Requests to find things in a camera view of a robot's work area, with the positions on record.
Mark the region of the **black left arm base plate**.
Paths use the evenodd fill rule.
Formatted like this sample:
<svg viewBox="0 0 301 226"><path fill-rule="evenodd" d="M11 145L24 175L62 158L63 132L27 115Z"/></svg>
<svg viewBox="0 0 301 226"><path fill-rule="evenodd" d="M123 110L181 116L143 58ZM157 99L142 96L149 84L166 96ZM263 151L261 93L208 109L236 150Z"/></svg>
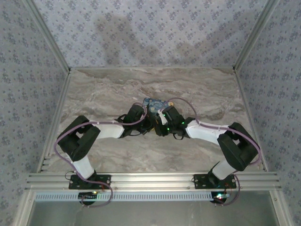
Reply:
<svg viewBox="0 0 301 226"><path fill-rule="evenodd" d="M111 175L100 175L100 174L93 174L91 177L88 178L90 181L101 181L108 185L111 184ZM71 175L70 182L69 182L69 189L71 190L88 190L88 189L104 189L108 190L108 187L95 184L95 183L88 183L83 181L78 175Z"/></svg>

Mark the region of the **controller board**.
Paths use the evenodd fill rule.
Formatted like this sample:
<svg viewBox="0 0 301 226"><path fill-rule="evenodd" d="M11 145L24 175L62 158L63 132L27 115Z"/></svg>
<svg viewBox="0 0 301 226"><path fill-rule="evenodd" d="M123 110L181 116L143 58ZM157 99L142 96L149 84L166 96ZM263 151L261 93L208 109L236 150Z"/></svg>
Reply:
<svg viewBox="0 0 301 226"><path fill-rule="evenodd" d="M226 200L230 197L230 194L225 192L211 192L212 203L224 204Z"/></svg>
<svg viewBox="0 0 301 226"><path fill-rule="evenodd" d="M92 205L96 202L97 193L96 192L81 192L78 194L78 200L83 205Z"/></svg>

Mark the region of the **aluminium frame post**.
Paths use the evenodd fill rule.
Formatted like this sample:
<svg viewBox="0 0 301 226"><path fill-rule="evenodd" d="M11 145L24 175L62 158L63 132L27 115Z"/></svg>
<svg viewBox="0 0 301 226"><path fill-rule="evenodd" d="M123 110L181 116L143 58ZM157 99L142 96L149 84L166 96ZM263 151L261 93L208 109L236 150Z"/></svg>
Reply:
<svg viewBox="0 0 301 226"><path fill-rule="evenodd" d="M233 72L238 73L247 57L249 56L252 48L256 44L260 34L268 23L272 13L279 4L280 0L267 0L262 12L259 14L258 19L251 30L245 44L243 45L234 65L232 66Z"/></svg>
<svg viewBox="0 0 301 226"><path fill-rule="evenodd" d="M34 3L33 0L22 0L22 2L24 3L26 9L30 13L33 21L37 25L37 27L38 27L39 31L41 32L43 38L45 39L48 46L50 47L50 50L54 54L54 56L55 56L56 60L58 61L60 67L64 70L64 72L69 74L70 73L70 68L69 68L62 52L60 51L57 43L55 42L55 39L54 39L53 35L51 34L49 28L47 27L47 25L46 25L46 23L43 19L42 14L39 12L36 4Z"/></svg>

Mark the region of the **left controller board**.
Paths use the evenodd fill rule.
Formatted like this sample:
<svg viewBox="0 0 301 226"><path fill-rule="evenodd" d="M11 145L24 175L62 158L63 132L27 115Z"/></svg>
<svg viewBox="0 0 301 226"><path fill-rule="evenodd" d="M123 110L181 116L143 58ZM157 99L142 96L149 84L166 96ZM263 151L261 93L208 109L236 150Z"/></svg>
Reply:
<svg viewBox="0 0 301 226"><path fill-rule="evenodd" d="M96 192L81 192L78 194L78 200L83 205L92 205L96 202L97 193Z"/></svg>

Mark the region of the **right controller board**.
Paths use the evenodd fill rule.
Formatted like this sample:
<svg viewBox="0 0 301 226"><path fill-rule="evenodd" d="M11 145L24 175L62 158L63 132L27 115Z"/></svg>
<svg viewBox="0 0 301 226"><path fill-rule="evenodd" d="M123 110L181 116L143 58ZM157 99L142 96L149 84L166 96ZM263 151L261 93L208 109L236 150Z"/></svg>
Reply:
<svg viewBox="0 0 301 226"><path fill-rule="evenodd" d="M212 203L224 204L226 200L230 197L230 194L225 192L211 192Z"/></svg>

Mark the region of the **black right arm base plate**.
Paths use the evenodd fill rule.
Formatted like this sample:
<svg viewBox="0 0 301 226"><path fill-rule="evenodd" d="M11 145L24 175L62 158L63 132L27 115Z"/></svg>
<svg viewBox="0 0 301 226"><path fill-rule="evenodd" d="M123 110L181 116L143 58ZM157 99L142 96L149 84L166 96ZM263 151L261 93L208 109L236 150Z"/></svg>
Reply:
<svg viewBox="0 0 301 226"><path fill-rule="evenodd" d="M234 175L220 180L213 174L194 174L192 178L195 189L230 189L237 188Z"/></svg>

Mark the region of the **aluminium mounting rail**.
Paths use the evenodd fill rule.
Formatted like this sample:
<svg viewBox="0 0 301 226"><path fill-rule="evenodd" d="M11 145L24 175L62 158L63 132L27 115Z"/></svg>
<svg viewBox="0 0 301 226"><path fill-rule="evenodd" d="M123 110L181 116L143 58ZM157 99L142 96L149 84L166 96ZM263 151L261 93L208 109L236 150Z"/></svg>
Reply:
<svg viewBox="0 0 301 226"><path fill-rule="evenodd" d="M111 173L111 187L114 191L188 191L194 190L195 172L159 173ZM279 177L275 172L247 171L236 174L242 191L281 190ZM69 182L64 173L29 174L26 190L66 191Z"/></svg>

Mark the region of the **blue painted box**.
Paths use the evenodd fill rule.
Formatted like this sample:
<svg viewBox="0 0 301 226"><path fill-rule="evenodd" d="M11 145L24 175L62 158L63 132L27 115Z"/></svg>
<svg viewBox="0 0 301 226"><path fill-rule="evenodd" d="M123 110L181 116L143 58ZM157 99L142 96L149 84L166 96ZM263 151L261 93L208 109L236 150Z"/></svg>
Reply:
<svg viewBox="0 0 301 226"><path fill-rule="evenodd" d="M158 111L160 109L165 109L169 106L174 106L174 102L169 101L166 104L165 102L166 102L165 100L146 97L143 100L143 105L147 107L148 111L152 113L152 115L157 116Z"/></svg>

